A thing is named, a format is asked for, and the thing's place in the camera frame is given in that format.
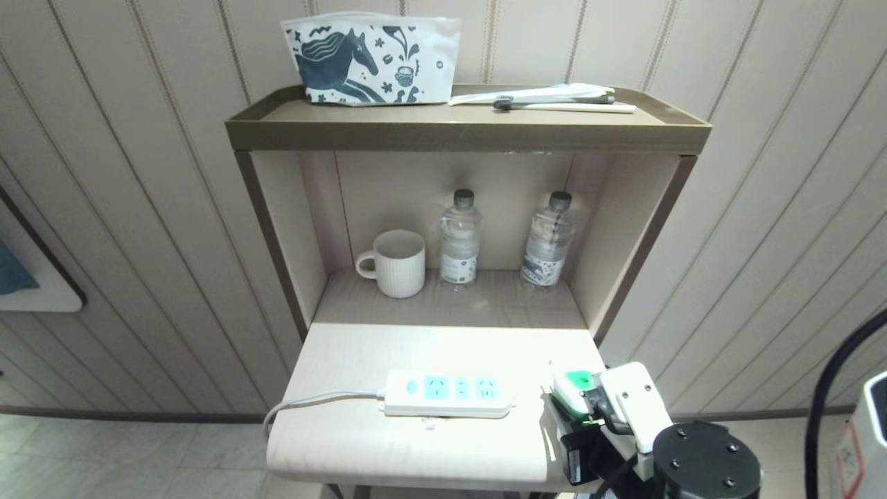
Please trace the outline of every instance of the power strip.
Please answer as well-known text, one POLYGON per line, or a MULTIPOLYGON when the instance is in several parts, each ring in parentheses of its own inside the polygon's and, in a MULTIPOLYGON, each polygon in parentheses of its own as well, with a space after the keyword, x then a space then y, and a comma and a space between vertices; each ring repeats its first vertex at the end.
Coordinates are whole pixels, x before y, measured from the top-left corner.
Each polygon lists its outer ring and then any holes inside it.
POLYGON ((387 416, 504 417, 512 397, 496 376, 441 371, 389 372, 387 416))

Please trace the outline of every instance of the white cable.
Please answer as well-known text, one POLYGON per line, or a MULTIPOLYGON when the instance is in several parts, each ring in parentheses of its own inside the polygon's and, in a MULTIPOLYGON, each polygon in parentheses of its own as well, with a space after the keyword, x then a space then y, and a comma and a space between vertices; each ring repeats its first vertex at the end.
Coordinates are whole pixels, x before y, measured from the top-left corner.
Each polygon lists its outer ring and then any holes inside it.
POLYGON ((384 399, 385 391, 384 390, 333 390, 331 392, 318 393, 316 395, 311 395, 310 397, 305 397, 304 399, 299 400, 284 400, 280 402, 278 405, 271 408, 268 411, 268 415, 265 416, 265 420, 262 422, 262 428, 265 430, 265 438, 271 435, 271 432, 268 430, 268 426, 271 424, 271 420, 274 419, 274 416, 277 415, 278 412, 289 409, 289 408, 297 408, 302 405, 307 404, 320 404, 323 402, 328 402, 329 400, 339 399, 341 397, 374 397, 376 399, 384 399))

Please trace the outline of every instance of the blue cloth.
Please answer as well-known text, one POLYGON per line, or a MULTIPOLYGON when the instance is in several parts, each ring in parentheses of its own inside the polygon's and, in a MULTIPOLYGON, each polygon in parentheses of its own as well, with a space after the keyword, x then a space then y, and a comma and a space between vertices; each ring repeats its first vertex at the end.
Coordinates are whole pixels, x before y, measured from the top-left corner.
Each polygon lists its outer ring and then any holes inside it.
POLYGON ((0 241, 0 295, 8 295, 19 289, 36 289, 40 285, 19 260, 9 251, 9 248, 0 241))

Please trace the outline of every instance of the mug handle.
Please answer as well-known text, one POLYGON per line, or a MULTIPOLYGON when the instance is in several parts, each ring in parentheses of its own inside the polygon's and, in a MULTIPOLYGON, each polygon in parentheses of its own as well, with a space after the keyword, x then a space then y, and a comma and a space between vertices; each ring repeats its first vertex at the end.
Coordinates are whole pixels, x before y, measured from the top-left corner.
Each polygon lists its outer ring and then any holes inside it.
POLYGON ((368 260, 370 258, 376 258, 375 251, 364 251, 363 253, 357 255, 357 260, 354 261, 354 269, 357 270, 357 273, 359 273, 361 277, 365 277, 366 279, 375 279, 376 271, 364 270, 360 268, 360 264, 362 264, 364 260, 368 260))

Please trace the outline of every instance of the tiled floor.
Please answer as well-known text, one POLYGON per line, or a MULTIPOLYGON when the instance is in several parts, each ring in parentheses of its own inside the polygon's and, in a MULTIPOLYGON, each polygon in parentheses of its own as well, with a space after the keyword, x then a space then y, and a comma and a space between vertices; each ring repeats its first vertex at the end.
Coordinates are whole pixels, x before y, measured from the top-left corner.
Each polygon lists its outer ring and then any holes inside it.
MULTIPOLYGON (((765 469, 763 499, 804 496, 802 418, 727 423, 765 469)), ((831 456, 844 417, 823 422, 831 456)), ((0 499, 331 499, 264 471, 259 425, 116 423, 0 415, 0 499)), ((825 487, 824 475, 820 487, 825 487)), ((821 489, 822 497, 828 497, 821 489)), ((373 488, 373 499, 497 499, 495 493, 373 488)))

